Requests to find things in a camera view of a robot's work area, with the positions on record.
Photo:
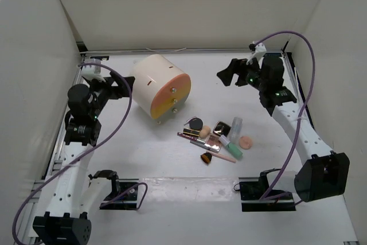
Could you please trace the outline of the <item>yellow drawer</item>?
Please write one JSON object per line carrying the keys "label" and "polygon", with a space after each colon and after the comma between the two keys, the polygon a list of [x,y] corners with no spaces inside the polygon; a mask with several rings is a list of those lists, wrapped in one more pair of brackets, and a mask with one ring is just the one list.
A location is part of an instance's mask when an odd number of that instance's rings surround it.
{"label": "yellow drawer", "polygon": [[150,116],[153,119],[158,119],[172,108],[178,108],[177,105],[181,102],[184,102],[189,96],[188,92],[184,90],[178,90],[176,93],[171,93],[170,91],[163,91],[154,97],[151,108],[150,108]]}

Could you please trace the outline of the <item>black round powder jar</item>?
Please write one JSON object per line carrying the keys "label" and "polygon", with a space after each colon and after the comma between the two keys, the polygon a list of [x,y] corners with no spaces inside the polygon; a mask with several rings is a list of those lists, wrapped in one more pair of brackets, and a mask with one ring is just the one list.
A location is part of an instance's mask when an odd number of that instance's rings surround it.
{"label": "black round powder jar", "polygon": [[189,121],[189,127],[192,130],[200,131],[203,128],[203,126],[204,126],[203,121],[198,117],[192,118]]}

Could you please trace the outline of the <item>clear plastic cylinder container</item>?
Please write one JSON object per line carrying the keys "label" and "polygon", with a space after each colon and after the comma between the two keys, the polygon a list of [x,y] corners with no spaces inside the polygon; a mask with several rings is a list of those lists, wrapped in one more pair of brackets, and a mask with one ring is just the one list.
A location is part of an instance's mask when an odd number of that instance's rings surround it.
{"label": "clear plastic cylinder container", "polygon": [[238,116],[234,117],[231,129],[228,134],[228,138],[232,143],[238,143],[242,126],[243,126],[243,119]]}

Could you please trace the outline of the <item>green bottle white cap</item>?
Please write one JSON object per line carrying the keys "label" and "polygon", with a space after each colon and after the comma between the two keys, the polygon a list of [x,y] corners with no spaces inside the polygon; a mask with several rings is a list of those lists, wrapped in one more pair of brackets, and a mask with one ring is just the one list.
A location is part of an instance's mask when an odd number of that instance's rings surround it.
{"label": "green bottle white cap", "polygon": [[232,143],[225,135],[221,135],[218,139],[225,149],[237,160],[242,159],[242,151]]}

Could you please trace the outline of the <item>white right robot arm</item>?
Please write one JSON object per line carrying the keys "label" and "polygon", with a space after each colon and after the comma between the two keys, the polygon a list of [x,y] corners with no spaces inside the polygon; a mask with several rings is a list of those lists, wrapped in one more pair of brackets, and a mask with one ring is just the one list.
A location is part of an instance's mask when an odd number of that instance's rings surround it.
{"label": "white right robot arm", "polygon": [[229,86],[237,75],[236,86],[250,85],[257,89],[261,105],[282,127],[292,141],[302,168],[294,176],[293,192],[304,202],[344,194],[350,161],[345,153],[336,153],[301,118],[296,97],[284,86],[284,65],[279,57],[266,56],[262,62],[253,59],[232,59],[228,67],[217,73],[223,85]]}

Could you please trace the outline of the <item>round pink powder puff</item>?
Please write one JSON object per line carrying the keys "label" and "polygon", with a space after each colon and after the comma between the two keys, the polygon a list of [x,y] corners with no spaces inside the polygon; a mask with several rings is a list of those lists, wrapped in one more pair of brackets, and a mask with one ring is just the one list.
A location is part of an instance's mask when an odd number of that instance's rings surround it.
{"label": "round pink powder puff", "polygon": [[245,150],[248,150],[250,149],[252,146],[253,146],[253,141],[250,137],[248,136],[242,136],[240,139],[239,139],[239,146],[242,148],[242,149],[245,149]]}

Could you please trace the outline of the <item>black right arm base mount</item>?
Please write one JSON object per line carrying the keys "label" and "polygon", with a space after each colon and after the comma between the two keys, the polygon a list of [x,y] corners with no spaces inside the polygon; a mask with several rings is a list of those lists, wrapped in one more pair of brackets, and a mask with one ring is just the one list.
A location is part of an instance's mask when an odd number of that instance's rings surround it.
{"label": "black right arm base mount", "polygon": [[273,189],[262,198],[269,187],[263,177],[239,178],[233,191],[240,194],[242,212],[292,212],[296,211],[295,201],[290,192]]}

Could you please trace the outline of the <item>pink top drawer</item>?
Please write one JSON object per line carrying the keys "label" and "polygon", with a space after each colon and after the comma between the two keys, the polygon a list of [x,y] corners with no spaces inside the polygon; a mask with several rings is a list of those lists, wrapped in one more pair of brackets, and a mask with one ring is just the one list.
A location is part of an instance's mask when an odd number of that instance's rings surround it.
{"label": "pink top drawer", "polygon": [[190,76],[186,73],[182,73],[173,79],[171,79],[168,83],[166,83],[158,92],[170,91],[171,93],[176,93],[176,91],[184,90],[185,92],[190,92],[191,90],[191,79]]}

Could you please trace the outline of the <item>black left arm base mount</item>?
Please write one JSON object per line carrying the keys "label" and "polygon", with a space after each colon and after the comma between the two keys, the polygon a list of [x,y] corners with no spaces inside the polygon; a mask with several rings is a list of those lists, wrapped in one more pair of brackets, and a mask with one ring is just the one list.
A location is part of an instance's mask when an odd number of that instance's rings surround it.
{"label": "black left arm base mount", "polygon": [[[101,203],[101,210],[114,211],[133,211],[137,208],[138,203],[138,187],[132,188],[137,184],[137,180],[119,180],[119,193],[111,193]],[[111,201],[114,197],[118,199],[104,206],[105,203]]]}

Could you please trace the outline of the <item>cream cylindrical drawer organizer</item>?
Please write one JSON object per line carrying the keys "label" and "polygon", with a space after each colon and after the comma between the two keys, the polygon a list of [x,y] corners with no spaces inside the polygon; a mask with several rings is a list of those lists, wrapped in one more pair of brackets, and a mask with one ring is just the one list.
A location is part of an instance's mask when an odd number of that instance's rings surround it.
{"label": "cream cylindrical drawer organizer", "polygon": [[171,79],[185,73],[162,55],[150,55],[134,65],[130,75],[135,78],[132,98],[150,116],[151,103],[157,92]]}

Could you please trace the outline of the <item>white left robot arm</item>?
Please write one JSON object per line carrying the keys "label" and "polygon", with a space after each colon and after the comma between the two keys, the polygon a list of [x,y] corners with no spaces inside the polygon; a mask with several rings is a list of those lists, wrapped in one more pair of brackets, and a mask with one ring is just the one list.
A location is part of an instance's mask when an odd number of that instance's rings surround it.
{"label": "white left robot arm", "polygon": [[95,76],[68,91],[62,168],[50,181],[56,187],[44,214],[36,216],[33,230],[43,244],[87,244],[91,236],[92,212],[105,199],[120,194],[117,172],[87,168],[101,130],[98,117],[109,100],[131,98],[135,78]]}

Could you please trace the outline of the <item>beige makeup sponge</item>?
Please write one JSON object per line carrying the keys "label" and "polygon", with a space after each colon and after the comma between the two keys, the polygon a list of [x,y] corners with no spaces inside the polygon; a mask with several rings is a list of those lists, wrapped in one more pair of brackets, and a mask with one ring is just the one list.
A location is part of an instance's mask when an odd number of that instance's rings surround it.
{"label": "beige makeup sponge", "polygon": [[211,132],[211,129],[209,126],[204,125],[202,129],[200,130],[199,137],[201,139],[205,139]]}

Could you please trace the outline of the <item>red lip gloss tube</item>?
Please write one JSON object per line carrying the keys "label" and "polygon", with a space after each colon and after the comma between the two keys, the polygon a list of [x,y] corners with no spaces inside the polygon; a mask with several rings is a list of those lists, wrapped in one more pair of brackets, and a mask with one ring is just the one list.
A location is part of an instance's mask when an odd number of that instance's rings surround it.
{"label": "red lip gloss tube", "polygon": [[184,133],[180,133],[178,132],[177,135],[181,138],[185,138],[185,139],[188,139],[190,141],[193,141],[193,142],[198,142],[198,143],[201,143],[201,144],[205,144],[206,142],[199,139],[199,138],[196,138],[196,137],[193,137],[193,136],[190,136],[190,135],[186,135]]}

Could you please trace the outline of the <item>pink eyeshadow palette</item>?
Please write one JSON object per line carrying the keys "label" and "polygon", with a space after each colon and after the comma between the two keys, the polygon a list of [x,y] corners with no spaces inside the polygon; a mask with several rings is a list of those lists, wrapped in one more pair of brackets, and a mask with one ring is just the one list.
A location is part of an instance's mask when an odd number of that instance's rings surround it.
{"label": "pink eyeshadow palette", "polygon": [[221,149],[221,142],[218,136],[214,134],[209,134],[205,140],[204,148],[214,153],[219,153]]}

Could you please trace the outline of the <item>black gold square compact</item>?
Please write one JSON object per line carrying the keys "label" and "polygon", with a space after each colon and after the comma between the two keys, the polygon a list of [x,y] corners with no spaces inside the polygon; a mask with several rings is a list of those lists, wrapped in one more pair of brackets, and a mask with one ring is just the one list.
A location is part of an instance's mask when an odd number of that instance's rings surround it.
{"label": "black gold square compact", "polygon": [[227,136],[231,130],[231,126],[223,121],[218,121],[213,128],[212,133],[218,137],[224,135]]}

